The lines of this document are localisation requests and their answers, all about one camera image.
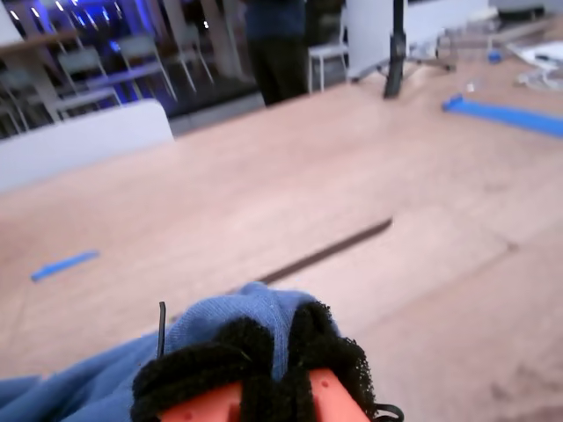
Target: dark groove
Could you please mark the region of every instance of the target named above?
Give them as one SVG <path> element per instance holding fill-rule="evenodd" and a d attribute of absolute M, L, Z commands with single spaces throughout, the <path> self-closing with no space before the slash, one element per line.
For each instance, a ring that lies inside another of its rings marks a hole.
<path fill-rule="evenodd" d="M 341 253 L 350 249 L 357 244 L 370 240 L 372 237 L 378 236 L 386 231 L 393 224 L 393 219 L 389 218 L 384 222 L 380 222 L 375 226 L 369 227 L 355 235 L 340 240 L 336 244 L 331 244 L 324 249 L 314 252 L 309 256 L 298 259 L 297 261 L 280 268 L 272 273 L 266 274 L 257 279 L 264 284 L 271 284 L 281 279 L 284 279 L 294 273 L 298 273 L 309 266 L 313 266 L 318 262 L 330 258 L 333 255 Z"/>
<path fill-rule="evenodd" d="M 157 358 L 160 358 L 165 353 L 166 304 L 159 302 L 158 306 L 160 307 L 160 321 L 158 323 Z"/>

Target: black cord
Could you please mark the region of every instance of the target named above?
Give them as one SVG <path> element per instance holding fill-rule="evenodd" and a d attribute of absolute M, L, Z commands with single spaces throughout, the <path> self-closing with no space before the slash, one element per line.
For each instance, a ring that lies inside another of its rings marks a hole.
<path fill-rule="evenodd" d="M 160 306 L 160 322 L 158 323 L 158 349 L 157 359 L 165 353 L 165 326 L 166 326 L 166 305 L 164 302 Z"/>
<path fill-rule="evenodd" d="M 377 411 L 387 411 L 393 413 L 396 416 L 382 415 L 376 418 L 376 422 L 403 422 L 405 420 L 405 414 L 397 406 L 392 404 L 376 404 Z"/>

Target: chair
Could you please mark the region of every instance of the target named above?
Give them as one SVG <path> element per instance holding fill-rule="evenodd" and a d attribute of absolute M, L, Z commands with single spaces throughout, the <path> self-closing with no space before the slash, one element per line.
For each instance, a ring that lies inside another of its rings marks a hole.
<path fill-rule="evenodd" d="M 343 7 L 340 12 L 340 34 L 336 44 L 325 44 L 323 46 L 315 46 L 309 48 L 309 92 L 313 91 L 313 64 L 318 60 L 320 64 L 320 90 L 325 90 L 325 60 L 340 57 L 344 69 L 346 69 L 346 58 L 348 54 L 348 45 L 344 42 L 344 32 L 347 28 L 347 11 Z"/>
<path fill-rule="evenodd" d="M 69 83 L 74 90 L 74 93 L 68 97 L 60 98 L 49 104 L 49 106 L 53 107 L 63 118 L 69 117 L 69 110 L 81 106 L 96 105 L 99 101 L 104 99 L 114 99 L 117 104 L 121 104 L 120 99 L 113 88 L 78 92 L 79 86 L 72 78 L 72 75 L 89 70 L 99 70 L 102 74 L 106 73 L 99 61 L 98 52 L 94 48 L 89 47 L 73 53 L 60 54 L 58 56 L 58 60 L 65 76 L 69 79 Z M 26 95 L 26 90 L 33 87 L 31 77 L 24 69 L 6 70 L 0 74 L 0 84 L 10 95 L 10 98 L 18 110 L 26 130 L 29 129 L 26 117 L 22 113 L 21 109 L 26 106 L 37 106 L 42 104 L 38 95 Z"/>
<path fill-rule="evenodd" d="M 19 124 L 16 122 L 16 119 L 14 119 L 14 114 L 11 108 L 8 105 L 0 104 L 0 118 L 4 116 L 8 116 L 8 119 L 10 119 L 14 129 L 16 129 L 16 133 L 20 134 L 21 129 L 19 128 Z"/>
<path fill-rule="evenodd" d="M 214 84 L 215 81 L 211 76 L 211 72 L 209 72 L 208 65 L 205 63 L 203 55 L 201 54 L 200 33 L 197 26 L 193 24 L 184 25 L 181 33 L 177 34 L 176 45 L 178 46 L 178 54 L 171 59 L 171 62 L 179 62 L 182 65 L 184 72 L 186 72 L 187 81 L 192 86 L 194 92 L 197 90 L 195 89 L 194 80 L 187 69 L 187 62 L 196 62 L 199 60 L 208 74 L 209 81 Z"/>
<path fill-rule="evenodd" d="M 155 41 L 149 35 L 134 35 L 117 40 L 116 42 L 128 69 L 128 73 L 126 74 L 127 80 L 134 81 L 135 94 L 138 98 L 142 98 L 143 96 L 141 95 L 135 80 L 139 77 L 162 73 L 168 91 L 172 94 L 174 99 L 177 99 L 176 92 L 170 82 L 170 77 L 168 76 L 168 73 L 166 72 L 160 59 L 160 54 L 158 53 Z M 131 67 L 130 61 L 147 58 L 154 58 L 155 61 Z"/>
<path fill-rule="evenodd" d="M 72 21 L 72 18 L 70 17 L 70 15 L 65 15 L 65 16 L 68 18 L 68 21 L 69 21 L 69 23 L 70 23 L 70 26 L 72 26 L 72 29 L 75 29 L 75 30 L 76 30 L 77 27 L 74 25 L 74 22 Z M 47 29 L 47 30 L 48 30 L 49 32 L 51 32 L 51 33 L 57 33 L 57 32 L 58 32 L 58 28 L 55 26 L 55 24 L 54 24 L 53 21 L 51 21 L 51 20 L 48 21 L 48 28 L 45 28 L 45 27 L 44 27 L 43 29 Z M 82 41 L 80 40 L 80 37 L 79 37 L 79 36 L 77 36 L 77 37 L 75 38 L 75 41 L 77 42 L 78 48 L 84 48 L 84 44 L 83 44 Z M 57 41 L 57 44 L 58 44 L 59 48 L 61 49 L 61 51 L 62 51 L 63 53 L 66 53 L 66 52 L 67 52 L 66 47 L 65 47 L 60 41 Z"/>
<path fill-rule="evenodd" d="M 54 103 L 57 110 L 66 113 L 72 108 L 96 105 L 103 99 L 114 99 L 117 105 L 121 104 L 120 98 L 114 88 L 102 88 L 92 91 L 87 90 L 87 81 L 77 84 L 73 78 L 77 73 L 97 71 L 102 76 L 106 76 L 106 70 L 102 66 L 98 51 L 94 47 L 87 47 L 71 53 L 60 53 L 57 57 L 64 75 L 69 80 L 69 84 L 74 90 L 74 94 L 64 97 Z"/>

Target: orange plastic part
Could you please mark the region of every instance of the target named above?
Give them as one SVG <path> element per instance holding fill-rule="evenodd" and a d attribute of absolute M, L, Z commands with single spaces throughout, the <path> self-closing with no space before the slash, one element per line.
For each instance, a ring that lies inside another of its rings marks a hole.
<path fill-rule="evenodd" d="M 317 422 L 369 422 L 333 371 L 316 369 L 309 377 Z"/>
<path fill-rule="evenodd" d="M 309 373 L 317 422 L 369 422 L 330 369 Z M 235 382 L 188 402 L 174 406 L 162 414 L 162 422 L 238 422 L 242 386 Z"/>
<path fill-rule="evenodd" d="M 162 422 L 238 422 L 242 386 L 225 385 L 172 407 L 160 417 Z"/>

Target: blue light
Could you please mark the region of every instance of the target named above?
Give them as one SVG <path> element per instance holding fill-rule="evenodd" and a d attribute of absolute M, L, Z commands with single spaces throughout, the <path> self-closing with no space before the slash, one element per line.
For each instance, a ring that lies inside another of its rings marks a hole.
<path fill-rule="evenodd" d="M 111 25 L 112 16 L 109 14 L 108 9 L 101 3 L 91 3 L 84 7 L 84 13 L 91 24 L 96 28 L 95 23 L 100 24 L 100 22 L 106 22 L 106 24 Z"/>
<path fill-rule="evenodd" d="M 109 47 L 115 52 L 117 53 L 118 51 L 120 51 L 120 45 L 115 42 L 115 41 L 109 41 Z"/>
<path fill-rule="evenodd" d="M 96 21 L 94 19 L 92 19 L 92 17 L 90 16 L 90 13 L 86 12 L 86 17 L 88 18 L 88 20 L 90 20 L 91 25 L 96 29 L 96 31 L 98 30 L 98 26 L 96 25 Z"/>

